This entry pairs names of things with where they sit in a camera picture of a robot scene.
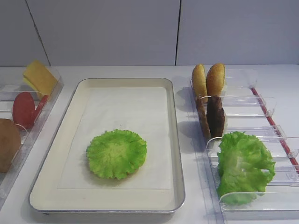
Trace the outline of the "red tomato slice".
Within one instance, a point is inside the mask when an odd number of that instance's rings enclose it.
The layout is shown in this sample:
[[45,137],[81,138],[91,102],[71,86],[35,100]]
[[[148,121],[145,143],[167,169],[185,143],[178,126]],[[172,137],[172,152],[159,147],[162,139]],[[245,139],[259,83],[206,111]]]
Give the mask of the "red tomato slice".
[[13,121],[26,129],[34,125],[35,103],[29,92],[19,93],[13,103]]
[[36,116],[36,117],[38,117],[39,114],[41,113],[41,111],[42,111],[44,105],[46,104],[46,102],[47,102],[47,100],[48,100],[48,97],[49,97],[48,95],[44,95],[44,96],[42,97],[41,101],[39,102],[39,104],[38,104],[38,106],[37,106],[37,108],[36,108],[36,110],[35,110],[35,116]]

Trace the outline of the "left brown meat patty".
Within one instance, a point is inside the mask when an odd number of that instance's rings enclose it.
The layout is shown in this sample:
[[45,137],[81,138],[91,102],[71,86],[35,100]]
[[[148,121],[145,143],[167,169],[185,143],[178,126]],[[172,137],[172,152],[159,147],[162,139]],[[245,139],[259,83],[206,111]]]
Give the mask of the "left brown meat patty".
[[208,141],[211,139],[211,133],[210,133],[210,128],[208,125],[203,101],[200,97],[196,98],[196,106],[197,106],[199,122],[200,122],[201,130],[203,132],[203,136],[204,136],[205,140]]

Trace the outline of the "brown meat patty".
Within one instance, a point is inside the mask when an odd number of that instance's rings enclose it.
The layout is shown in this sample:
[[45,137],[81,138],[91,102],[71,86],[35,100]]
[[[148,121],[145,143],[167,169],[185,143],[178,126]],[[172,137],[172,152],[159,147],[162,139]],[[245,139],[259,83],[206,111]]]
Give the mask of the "brown meat patty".
[[199,122],[200,122],[201,130],[203,132],[203,136],[204,136],[205,140],[208,141],[211,139],[211,133],[210,133],[210,128],[208,125],[203,101],[200,97],[196,98],[196,106],[197,106]]
[[206,118],[211,138],[221,137],[225,127],[225,113],[220,97],[211,96],[208,99]]

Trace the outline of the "green lettuce leaf on tray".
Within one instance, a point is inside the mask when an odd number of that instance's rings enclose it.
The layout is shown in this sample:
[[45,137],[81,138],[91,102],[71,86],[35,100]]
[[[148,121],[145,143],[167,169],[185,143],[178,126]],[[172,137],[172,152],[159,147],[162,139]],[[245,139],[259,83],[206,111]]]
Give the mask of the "green lettuce leaf on tray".
[[130,130],[106,131],[86,149],[89,169],[101,179],[126,179],[144,164],[146,155],[147,142]]

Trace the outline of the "green lettuce leaf in rack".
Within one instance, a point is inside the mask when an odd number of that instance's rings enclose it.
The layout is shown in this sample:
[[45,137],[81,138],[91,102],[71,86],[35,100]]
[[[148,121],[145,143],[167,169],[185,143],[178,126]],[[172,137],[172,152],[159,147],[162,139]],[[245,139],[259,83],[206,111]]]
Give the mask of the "green lettuce leaf in rack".
[[275,176],[275,164],[267,147],[254,135],[232,132],[219,145],[217,194],[228,205],[242,205],[264,193]]

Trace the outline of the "yellow cheese slice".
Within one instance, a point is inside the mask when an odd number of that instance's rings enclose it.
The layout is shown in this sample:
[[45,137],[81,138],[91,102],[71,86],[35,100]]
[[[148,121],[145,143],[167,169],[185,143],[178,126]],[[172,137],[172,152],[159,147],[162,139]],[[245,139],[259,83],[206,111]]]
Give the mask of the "yellow cheese slice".
[[44,95],[49,96],[57,84],[57,79],[39,60],[34,60],[26,67],[23,72],[24,77],[38,89],[39,99]]

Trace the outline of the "pale cheese slice behind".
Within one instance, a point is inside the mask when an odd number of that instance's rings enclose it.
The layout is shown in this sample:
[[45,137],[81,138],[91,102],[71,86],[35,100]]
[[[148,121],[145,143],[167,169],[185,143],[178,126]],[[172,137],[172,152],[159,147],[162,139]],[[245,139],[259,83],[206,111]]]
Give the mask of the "pale cheese slice behind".
[[33,90],[38,91],[38,89],[29,80],[27,80],[25,77],[23,78],[23,81],[24,81],[24,83],[26,83]]

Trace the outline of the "white paper tray liner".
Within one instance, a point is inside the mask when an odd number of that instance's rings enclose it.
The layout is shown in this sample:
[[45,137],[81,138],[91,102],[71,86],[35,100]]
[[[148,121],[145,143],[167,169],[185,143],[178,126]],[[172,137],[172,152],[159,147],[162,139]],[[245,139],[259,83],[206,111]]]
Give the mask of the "white paper tray liner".
[[[167,94],[162,87],[91,88],[65,115],[71,138],[60,189],[169,189],[172,170]],[[101,179],[89,170],[90,141],[114,129],[130,130],[147,143],[145,163],[122,180]]]

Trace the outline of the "left bun half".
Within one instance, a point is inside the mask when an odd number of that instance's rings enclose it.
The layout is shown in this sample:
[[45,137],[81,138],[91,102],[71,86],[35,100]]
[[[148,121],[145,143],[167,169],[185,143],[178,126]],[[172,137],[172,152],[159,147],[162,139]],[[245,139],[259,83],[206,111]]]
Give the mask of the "left bun half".
[[202,98],[203,103],[207,103],[206,75],[203,64],[197,64],[192,71],[192,86],[196,97]]

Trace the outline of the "bun half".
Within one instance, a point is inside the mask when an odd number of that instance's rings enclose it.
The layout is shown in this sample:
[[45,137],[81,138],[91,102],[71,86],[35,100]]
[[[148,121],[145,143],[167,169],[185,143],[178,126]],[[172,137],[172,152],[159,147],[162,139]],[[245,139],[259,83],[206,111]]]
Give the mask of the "bun half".
[[192,71],[192,86],[196,97],[202,98],[203,103],[207,103],[206,75],[203,64],[197,64]]
[[209,69],[206,77],[206,89],[209,96],[220,96],[225,83],[225,65],[216,63]]

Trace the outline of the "right bun half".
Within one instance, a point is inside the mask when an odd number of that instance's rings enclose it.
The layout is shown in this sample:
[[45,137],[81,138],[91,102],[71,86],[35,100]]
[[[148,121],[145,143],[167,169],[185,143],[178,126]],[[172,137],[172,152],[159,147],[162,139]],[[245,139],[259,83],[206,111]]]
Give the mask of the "right bun half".
[[225,65],[216,63],[209,69],[206,77],[206,89],[209,96],[220,96],[225,83]]

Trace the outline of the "red strip under rack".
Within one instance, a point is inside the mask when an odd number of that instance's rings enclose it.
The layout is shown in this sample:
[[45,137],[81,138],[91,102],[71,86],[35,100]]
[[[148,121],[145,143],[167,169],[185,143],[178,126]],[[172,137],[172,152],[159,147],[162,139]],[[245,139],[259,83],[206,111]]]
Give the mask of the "red strip under rack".
[[274,133],[278,136],[281,137],[281,139],[279,140],[282,148],[284,149],[285,153],[287,154],[291,164],[294,166],[297,174],[299,173],[299,164],[297,162],[297,160],[295,159],[295,157],[291,154],[291,150],[289,148],[289,146],[286,143],[286,140],[283,138],[282,132],[278,129],[278,126],[275,124],[273,118],[271,117],[271,115],[268,113],[267,108],[265,106],[265,103],[263,102],[262,97],[257,93],[255,87],[251,87],[250,88],[251,92],[253,93],[254,96],[258,97],[258,102],[260,104],[260,107],[264,113],[264,115],[266,116],[268,123],[274,128]]

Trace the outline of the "clear acrylic rack right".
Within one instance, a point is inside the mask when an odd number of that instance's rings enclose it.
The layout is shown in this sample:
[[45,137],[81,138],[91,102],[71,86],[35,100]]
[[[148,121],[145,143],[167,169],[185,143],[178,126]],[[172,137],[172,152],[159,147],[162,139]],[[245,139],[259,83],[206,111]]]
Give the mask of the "clear acrylic rack right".
[[[206,216],[211,224],[296,224],[299,221],[299,174],[279,142],[281,137],[274,133],[274,128],[268,123],[258,97],[250,90],[251,87],[256,89],[254,70],[226,71],[224,90],[220,96],[226,117],[223,133],[238,131],[256,136],[267,147],[276,162],[275,176],[267,185],[266,191],[257,192],[256,199],[250,203],[236,206],[223,203],[216,192],[220,184],[217,154],[220,152],[221,137],[206,141],[197,111],[193,111],[199,146],[196,158],[203,177],[202,191]],[[272,116],[277,104],[276,99],[273,97],[262,99]],[[299,162],[298,138],[287,137],[281,127],[277,126],[291,154]]]

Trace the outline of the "cream metal baking tray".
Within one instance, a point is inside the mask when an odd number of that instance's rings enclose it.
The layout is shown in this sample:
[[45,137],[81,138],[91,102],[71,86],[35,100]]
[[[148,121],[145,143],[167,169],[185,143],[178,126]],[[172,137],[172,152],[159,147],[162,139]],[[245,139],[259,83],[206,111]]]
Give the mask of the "cream metal baking tray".
[[[71,138],[65,115],[72,103],[78,103],[91,88],[162,87],[167,94],[172,170],[169,189],[60,189],[58,187],[68,156]],[[185,186],[178,141],[178,129],[172,82],[165,78],[91,78],[78,83],[59,129],[44,159],[30,192],[30,205],[41,212],[146,212],[173,213],[185,200]]]

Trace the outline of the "brown bun at left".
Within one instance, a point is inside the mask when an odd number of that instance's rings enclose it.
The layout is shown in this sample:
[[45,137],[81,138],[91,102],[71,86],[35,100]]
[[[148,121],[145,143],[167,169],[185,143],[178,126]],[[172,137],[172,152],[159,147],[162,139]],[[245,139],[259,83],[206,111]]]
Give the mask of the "brown bun at left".
[[0,172],[6,173],[21,145],[19,130],[10,119],[0,119]]

